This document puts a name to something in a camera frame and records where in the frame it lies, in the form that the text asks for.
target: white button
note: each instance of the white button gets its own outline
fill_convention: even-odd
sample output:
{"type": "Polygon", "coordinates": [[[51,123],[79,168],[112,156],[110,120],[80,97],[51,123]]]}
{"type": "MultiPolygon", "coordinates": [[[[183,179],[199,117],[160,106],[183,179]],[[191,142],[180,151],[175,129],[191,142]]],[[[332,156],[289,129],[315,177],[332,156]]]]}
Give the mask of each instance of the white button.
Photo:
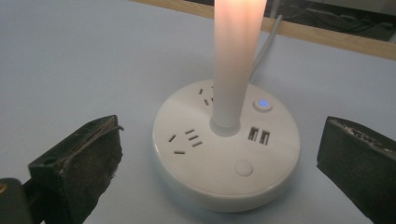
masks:
{"type": "Polygon", "coordinates": [[[235,164],[235,171],[242,176],[248,176],[253,173],[253,166],[248,161],[238,161],[235,164]]]}
{"type": "Polygon", "coordinates": [[[254,101],[253,107],[259,112],[268,112],[272,109],[272,104],[268,100],[260,98],[254,101]]]}

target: usb port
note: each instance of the usb port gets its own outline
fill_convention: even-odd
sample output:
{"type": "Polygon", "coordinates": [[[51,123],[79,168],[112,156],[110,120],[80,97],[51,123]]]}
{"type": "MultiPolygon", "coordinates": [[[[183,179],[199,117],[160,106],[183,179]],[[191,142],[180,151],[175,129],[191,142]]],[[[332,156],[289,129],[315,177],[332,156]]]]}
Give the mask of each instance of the usb port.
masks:
{"type": "Polygon", "coordinates": [[[255,127],[251,127],[250,133],[248,134],[248,140],[255,142],[257,138],[257,134],[259,133],[259,129],[255,127]]]}
{"type": "Polygon", "coordinates": [[[262,136],[260,137],[260,143],[267,146],[269,138],[270,138],[270,133],[267,131],[262,131],[262,136]]]}

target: table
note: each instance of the table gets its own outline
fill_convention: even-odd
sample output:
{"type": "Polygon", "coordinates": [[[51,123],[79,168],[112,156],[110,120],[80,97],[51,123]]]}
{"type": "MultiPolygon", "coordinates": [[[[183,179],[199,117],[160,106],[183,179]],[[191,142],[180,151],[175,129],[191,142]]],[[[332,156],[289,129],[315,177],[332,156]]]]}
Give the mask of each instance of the table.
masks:
{"type": "Polygon", "coordinates": [[[84,123],[116,114],[122,161],[87,224],[371,223],[316,168],[316,156],[328,116],[396,139],[396,62],[284,35],[253,83],[284,103],[300,131],[287,192],[222,214],[165,186],[153,168],[154,118],[170,94],[212,78],[213,45],[213,21],[184,12],[124,0],[0,0],[1,177],[25,182],[30,161],[84,123]]]}

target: white cable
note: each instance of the white cable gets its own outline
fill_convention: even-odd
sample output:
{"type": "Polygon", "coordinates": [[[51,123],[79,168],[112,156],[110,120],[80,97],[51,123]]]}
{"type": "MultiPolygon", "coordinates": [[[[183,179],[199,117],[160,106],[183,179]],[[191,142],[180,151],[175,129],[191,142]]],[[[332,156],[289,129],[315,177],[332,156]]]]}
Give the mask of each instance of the white cable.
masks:
{"type": "Polygon", "coordinates": [[[282,21],[282,15],[277,16],[270,36],[268,36],[267,40],[265,41],[264,45],[262,46],[262,49],[260,50],[259,54],[257,55],[256,60],[253,63],[253,69],[252,69],[252,72],[251,72],[251,75],[250,75],[250,80],[253,79],[257,68],[259,67],[260,63],[262,62],[262,59],[264,58],[264,56],[267,53],[268,49],[271,47],[271,44],[272,44],[272,42],[274,40],[274,37],[276,35],[277,27],[279,26],[281,21],[282,21]]]}
{"type": "Polygon", "coordinates": [[[271,7],[271,12],[270,12],[270,18],[274,19],[276,18],[277,11],[279,10],[279,5],[280,5],[280,0],[274,0],[272,7],[271,7]]]}

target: round power strip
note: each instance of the round power strip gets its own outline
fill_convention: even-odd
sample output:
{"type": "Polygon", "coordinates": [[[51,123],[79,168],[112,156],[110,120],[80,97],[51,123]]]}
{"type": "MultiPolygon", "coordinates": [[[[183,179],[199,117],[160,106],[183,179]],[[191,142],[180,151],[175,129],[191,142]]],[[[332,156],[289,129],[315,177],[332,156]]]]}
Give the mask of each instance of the round power strip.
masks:
{"type": "Polygon", "coordinates": [[[248,85],[236,135],[210,128],[213,80],[190,84],[162,105],[154,121],[158,169],[176,192],[219,212],[241,212],[272,201],[287,186],[300,154],[288,109],[248,85]]]}

